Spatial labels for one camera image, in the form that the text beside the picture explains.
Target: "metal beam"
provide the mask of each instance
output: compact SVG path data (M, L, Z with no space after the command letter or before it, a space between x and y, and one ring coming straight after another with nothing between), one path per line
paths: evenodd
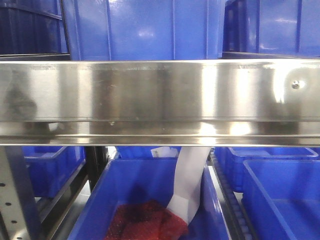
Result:
M320 60L0 63L0 144L320 145Z
M0 209L10 240L42 240L25 159L18 146L0 146Z

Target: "perforated metal post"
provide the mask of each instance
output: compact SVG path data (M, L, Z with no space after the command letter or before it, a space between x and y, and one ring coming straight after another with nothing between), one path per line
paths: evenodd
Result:
M19 146L0 146L0 209L10 240L42 240L41 224Z

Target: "white label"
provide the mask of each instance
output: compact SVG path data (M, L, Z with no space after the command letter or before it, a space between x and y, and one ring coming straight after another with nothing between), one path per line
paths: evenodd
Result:
M176 158L179 155L178 149L169 146L151 149L151 154L154 158Z

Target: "blue plastic bin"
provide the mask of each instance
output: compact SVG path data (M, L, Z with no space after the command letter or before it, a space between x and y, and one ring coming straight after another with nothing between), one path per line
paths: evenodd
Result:
M66 52L59 0L0 0L0 55Z
M99 179L68 240L103 240L118 205L157 200L166 207L172 197L176 158L117 159ZM227 240L216 191L206 167L201 181L201 205L180 240Z
M318 0L231 0L224 51L320 56Z
M228 147L224 173L235 192L243 191L244 160L317 160L319 155L308 147Z
M117 146L116 149L123 159L138 159L138 158L154 158L152 150L160 146ZM178 153L181 146L171 146L170 148L177 149Z
M226 169L226 154L227 154L227 147L218 146L214 148L215 158L219 162L220 167L223 171L225 171Z
M319 240L320 161L246 160L243 205L260 240Z
M53 198L84 161L81 146L23 146L36 197Z
M72 60L222 56L225 0L64 0Z

